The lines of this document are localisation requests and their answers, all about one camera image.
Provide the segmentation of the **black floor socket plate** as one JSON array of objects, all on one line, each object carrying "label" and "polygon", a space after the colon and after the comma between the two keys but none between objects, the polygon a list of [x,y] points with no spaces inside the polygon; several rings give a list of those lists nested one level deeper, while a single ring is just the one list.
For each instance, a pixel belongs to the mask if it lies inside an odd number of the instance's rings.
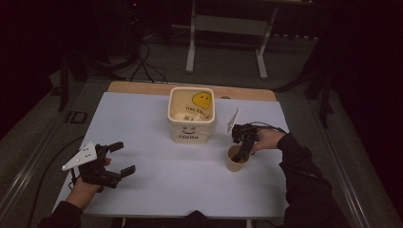
[{"label": "black floor socket plate", "polygon": [[81,111],[69,111],[67,118],[65,119],[66,124],[84,124],[87,119],[87,114]]}]

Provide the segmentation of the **white metal stand frame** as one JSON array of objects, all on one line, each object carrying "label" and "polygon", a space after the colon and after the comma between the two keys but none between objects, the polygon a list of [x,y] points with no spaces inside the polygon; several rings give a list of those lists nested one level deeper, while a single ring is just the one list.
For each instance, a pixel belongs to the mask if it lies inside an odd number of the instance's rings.
[{"label": "white metal stand frame", "polygon": [[255,50],[259,76],[262,80],[267,80],[268,74],[263,54],[271,35],[277,14],[278,7],[274,7],[271,10],[268,21],[197,14],[197,2],[196,0],[192,0],[190,17],[190,43],[187,53],[185,71],[187,73],[192,73],[194,70],[197,30],[255,35],[262,38],[260,47]]}]

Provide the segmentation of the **person's right hand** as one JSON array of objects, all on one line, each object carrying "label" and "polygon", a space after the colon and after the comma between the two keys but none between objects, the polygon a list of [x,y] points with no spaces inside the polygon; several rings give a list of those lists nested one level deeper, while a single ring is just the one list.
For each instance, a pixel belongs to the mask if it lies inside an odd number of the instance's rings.
[{"label": "person's right hand", "polygon": [[276,149],[278,142],[285,136],[284,133],[273,129],[259,129],[258,133],[259,140],[252,147],[253,153],[263,149]]}]

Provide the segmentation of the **brown paper cup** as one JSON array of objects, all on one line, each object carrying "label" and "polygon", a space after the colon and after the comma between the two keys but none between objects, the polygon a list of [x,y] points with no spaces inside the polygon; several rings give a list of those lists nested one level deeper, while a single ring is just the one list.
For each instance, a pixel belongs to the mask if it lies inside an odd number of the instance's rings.
[{"label": "brown paper cup", "polygon": [[240,153],[240,145],[231,146],[227,151],[226,167],[231,172],[238,172],[249,161],[248,155]]}]

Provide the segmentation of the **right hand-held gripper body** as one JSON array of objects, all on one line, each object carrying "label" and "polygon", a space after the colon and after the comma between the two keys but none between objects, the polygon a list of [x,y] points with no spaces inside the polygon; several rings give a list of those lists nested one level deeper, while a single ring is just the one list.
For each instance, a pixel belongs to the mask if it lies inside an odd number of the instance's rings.
[{"label": "right hand-held gripper body", "polygon": [[240,142],[257,142],[259,140],[258,130],[251,123],[236,124],[237,118],[240,114],[238,108],[229,123],[227,124],[226,134],[230,135],[234,143]]}]

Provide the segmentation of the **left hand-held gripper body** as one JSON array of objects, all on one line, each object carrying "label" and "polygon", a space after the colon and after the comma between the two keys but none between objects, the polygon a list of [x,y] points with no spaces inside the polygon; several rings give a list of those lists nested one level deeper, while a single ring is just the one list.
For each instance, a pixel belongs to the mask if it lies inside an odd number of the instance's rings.
[{"label": "left hand-held gripper body", "polygon": [[106,170],[108,152],[108,145],[89,142],[62,166],[62,170],[68,171],[77,167],[84,182],[116,188],[122,178],[121,174]]}]

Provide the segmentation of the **person's left hand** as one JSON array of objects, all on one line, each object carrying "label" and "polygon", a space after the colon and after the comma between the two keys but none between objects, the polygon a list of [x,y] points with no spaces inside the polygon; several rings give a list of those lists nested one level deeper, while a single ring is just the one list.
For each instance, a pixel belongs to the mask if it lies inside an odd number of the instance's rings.
[{"label": "person's left hand", "polygon": [[66,198],[66,202],[76,206],[81,210],[85,210],[101,186],[84,182],[81,178],[75,181],[75,184]]}]

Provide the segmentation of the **white table cover sheet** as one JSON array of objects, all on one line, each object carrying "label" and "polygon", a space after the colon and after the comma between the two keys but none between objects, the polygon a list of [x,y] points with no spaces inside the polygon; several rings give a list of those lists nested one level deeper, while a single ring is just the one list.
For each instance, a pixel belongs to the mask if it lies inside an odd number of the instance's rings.
[{"label": "white table cover sheet", "polygon": [[204,144],[175,143],[169,135],[165,96],[107,92],[85,140],[123,143],[111,154],[111,171],[135,166],[133,175],[97,195],[86,213],[100,217],[181,217],[194,210],[209,218],[268,219],[283,215],[285,178],[281,153],[263,150],[238,172],[226,167],[232,146],[230,119],[285,128],[277,102],[218,99],[217,125]]}]

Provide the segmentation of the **cream square bin smiley print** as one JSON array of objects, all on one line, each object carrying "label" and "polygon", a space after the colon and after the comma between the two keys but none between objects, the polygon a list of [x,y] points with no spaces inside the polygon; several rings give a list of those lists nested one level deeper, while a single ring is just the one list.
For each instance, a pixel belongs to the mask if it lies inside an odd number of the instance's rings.
[{"label": "cream square bin smiley print", "polygon": [[173,142],[207,143],[217,120],[214,92],[202,87],[173,88],[167,118]]}]

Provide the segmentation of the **dark metal stand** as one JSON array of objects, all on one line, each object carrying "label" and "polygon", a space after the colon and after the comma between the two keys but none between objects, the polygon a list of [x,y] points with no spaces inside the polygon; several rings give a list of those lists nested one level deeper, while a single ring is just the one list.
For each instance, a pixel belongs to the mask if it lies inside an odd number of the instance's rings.
[{"label": "dark metal stand", "polygon": [[68,102],[68,74],[71,73],[74,80],[84,82],[87,78],[84,68],[84,60],[78,51],[63,54],[60,58],[60,103],[59,111],[63,111]]},{"label": "dark metal stand", "polygon": [[310,84],[304,94],[309,100],[316,99],[318,95],[321,95],[319,119],[324,128],[328,128],[327,114],[330,111],[329,99],[332,76],[326,65],[326,49],[327,45],[322,39],[319,39],[297,78],[290,83],[274,88],[275,92],[284,92],[309,82]]}]

